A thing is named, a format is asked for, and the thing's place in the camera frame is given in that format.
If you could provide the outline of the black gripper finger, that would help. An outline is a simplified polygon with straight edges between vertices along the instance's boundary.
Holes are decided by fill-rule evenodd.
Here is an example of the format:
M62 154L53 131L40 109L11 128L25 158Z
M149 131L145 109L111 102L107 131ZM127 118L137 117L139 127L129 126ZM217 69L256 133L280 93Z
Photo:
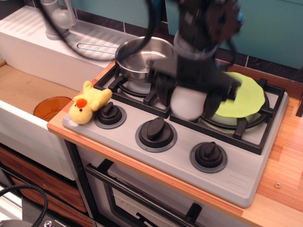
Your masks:
M222 101L226 101L227 99L235 100L236 95L237 90L228 93L213 90L208 93L204 104L204 117L211 118L216 113Z
M177 81L165 75L160 75L156 78L155 88L160 102L164 106L170 105L170 100L174 89L177 86Z

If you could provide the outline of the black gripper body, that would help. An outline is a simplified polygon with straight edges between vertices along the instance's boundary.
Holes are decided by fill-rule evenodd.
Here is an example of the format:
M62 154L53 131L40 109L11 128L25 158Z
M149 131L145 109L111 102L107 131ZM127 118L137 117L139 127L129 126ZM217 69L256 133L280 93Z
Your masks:
M150 81L165 75L174 78L177 86L210 93L220 90L224 93L237 90L241 83L219 70L214 59L190 60L181 56L173 59L150 61Z

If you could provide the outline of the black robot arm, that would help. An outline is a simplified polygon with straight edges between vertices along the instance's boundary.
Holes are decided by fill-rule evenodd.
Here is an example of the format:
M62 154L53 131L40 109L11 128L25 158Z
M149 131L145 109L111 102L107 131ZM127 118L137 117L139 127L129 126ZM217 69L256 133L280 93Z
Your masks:
M240 31L240 7L235 0L180 0L178 7L176 56L148 60L149 81L175 116L189 121L212 117L241 86L216 66L214 57L217 47Z

